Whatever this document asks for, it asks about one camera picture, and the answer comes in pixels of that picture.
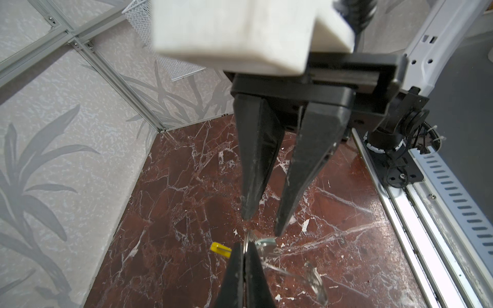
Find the wire mesh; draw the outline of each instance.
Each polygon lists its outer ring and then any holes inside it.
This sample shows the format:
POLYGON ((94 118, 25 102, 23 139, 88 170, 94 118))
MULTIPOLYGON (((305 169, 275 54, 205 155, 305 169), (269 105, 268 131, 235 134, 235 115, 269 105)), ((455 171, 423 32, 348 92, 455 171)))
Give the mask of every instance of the wire mesh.
MULTIPOLYGON (((140 0, 133 0, 128 7, 135 5, 140 0)), ((147 45, 147 48, 154 55, 157 62, 166 70, 172 81, 182 79, 205 69, 200 65, 176 60, 173 58, 160 57, 152 49, 151 43, 151 1, 146 1, 128 12, 125 17, 132 27, 137 31, 141 40, 147 45)))

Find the white plastic block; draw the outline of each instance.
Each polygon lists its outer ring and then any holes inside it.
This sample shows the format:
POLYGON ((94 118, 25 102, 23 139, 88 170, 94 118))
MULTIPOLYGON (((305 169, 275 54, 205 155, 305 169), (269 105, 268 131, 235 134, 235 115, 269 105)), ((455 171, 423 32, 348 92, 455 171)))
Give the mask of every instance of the white plastic block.
POLYGON ((155 52, 210 68, 300 75, 310 50, 351 53, 332 0, 152 0, 155 52))

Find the yellow plastic object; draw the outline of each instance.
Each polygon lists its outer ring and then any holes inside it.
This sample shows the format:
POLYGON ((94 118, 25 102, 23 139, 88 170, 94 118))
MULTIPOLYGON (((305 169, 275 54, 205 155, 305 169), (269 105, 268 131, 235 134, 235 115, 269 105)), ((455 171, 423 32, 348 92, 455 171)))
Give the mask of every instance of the yellow plastic object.
POLYGON ((231 248, 221 245, 219 243, 213 242, 211 245, 211 251, 220 254, 223 257, 229 259, 231 256, 231 248))

